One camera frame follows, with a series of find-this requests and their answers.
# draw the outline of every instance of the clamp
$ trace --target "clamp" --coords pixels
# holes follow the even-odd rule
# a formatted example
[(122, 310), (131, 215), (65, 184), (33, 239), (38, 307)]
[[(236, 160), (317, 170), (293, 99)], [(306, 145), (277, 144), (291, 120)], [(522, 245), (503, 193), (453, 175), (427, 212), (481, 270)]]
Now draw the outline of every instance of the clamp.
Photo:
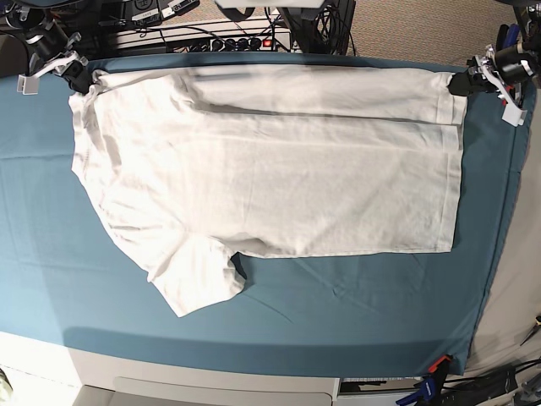
[(418, 390), (405, 398), (397, 400), (396, 404), (398, 406), (406, 406), (411, 403), (415, 403), (416, 406), (435, 406), (439, 404), (441, 390), (449, 374), (452, 359), (450, 355), (444, 355), (434, 362), (429, 368), (429, 374), (422, 382), (415, 385)]

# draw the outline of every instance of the blue fabric sheet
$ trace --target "blue fabric sheet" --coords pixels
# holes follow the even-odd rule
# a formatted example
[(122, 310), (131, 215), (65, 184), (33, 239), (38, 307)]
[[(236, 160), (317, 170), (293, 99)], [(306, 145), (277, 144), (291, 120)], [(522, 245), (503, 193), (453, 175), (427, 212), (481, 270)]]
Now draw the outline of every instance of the blue fabric sheet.
[[(224, 63), (449, 68), (364, 58), (206, 53), (123, 58), (124, 70)], [(0, 330), (168, 365), (288, 376), (419, 376), (442, 354), (464, 369), (511, 220), (528, 140), (494, 95), (471, 97), (462, 197), (448, 254), (261, 260), (234, 299), (177, 318), (107, 237), (71, 173), (71, 91), (0, 81)], [(528, 110), (534, 105), (527, 91)]]

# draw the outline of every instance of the white mounting bracket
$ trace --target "white mounting bracket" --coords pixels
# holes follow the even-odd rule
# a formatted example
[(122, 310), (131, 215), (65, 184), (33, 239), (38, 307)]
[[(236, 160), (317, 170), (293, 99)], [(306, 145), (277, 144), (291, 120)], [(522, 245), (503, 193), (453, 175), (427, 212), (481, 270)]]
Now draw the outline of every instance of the white mounting bracket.
[(62, 74), (66, 67), (73, 61), (81, 61), (83, 65), (86, 65), (88, 61), (86, 58), (81, 58), (76, 51), (70, 51), (65, 57), (53, 59), (51, 62), (46, 63), (43, 68), (35, 72), (31, 76), (19, 75), (17, 81), (17, 92), (23, 95), (37, 95), (40, 89), (40, 77), (53, 70)]
[(505, 105), (504, 114), (501, 117), (505, 122), (516, 127), (518, 125), (524, 124), (524, 118), (526, 118), (527, 110), (522, 110), (517, 104), (515, 99), (511, 97), (507, 89), (505, 88), (505, 83), (500, 79), (500, 76), (497, 72), (492, 73), (488, 67), (488, 58), (480, 58), (478, 55), (475, 56), (477, 65), (481, 69), (481, 73), (486, 78), (488, 82), (496, 86), (498, 91), (501, 93), (503, 98), (507, 101)]

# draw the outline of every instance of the white t-shirt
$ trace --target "white t-shirt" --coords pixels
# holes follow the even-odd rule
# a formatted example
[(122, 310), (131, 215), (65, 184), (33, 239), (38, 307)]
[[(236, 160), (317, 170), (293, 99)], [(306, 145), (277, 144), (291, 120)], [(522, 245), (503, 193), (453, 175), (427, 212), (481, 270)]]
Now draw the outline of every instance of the white t-shirt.
[(451, 250), (466, 98), (448, 73), (243, 65), (95, 73), (73, 171), (179, 316), (230, 299), (231, 256)]

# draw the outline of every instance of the red clamp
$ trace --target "red clamp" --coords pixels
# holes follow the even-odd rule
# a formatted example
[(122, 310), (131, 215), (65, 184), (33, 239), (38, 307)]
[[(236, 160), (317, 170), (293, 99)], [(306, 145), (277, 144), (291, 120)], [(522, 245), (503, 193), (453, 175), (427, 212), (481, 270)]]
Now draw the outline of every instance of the red clamp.
[(436, 372), (436, 370), (438, 369), (438, 366), (443, 362), (443, 361), (449, 361), (451, 362), (452, 361), (452, 357), (450, 355), (444, 355), (442, 356), (440, 359), (438, 359), (436, 362), (434, 362), (432, 364), (432, 366), (430, 366), (429, 368), (429, 373), (430, 374), (434, 374)]

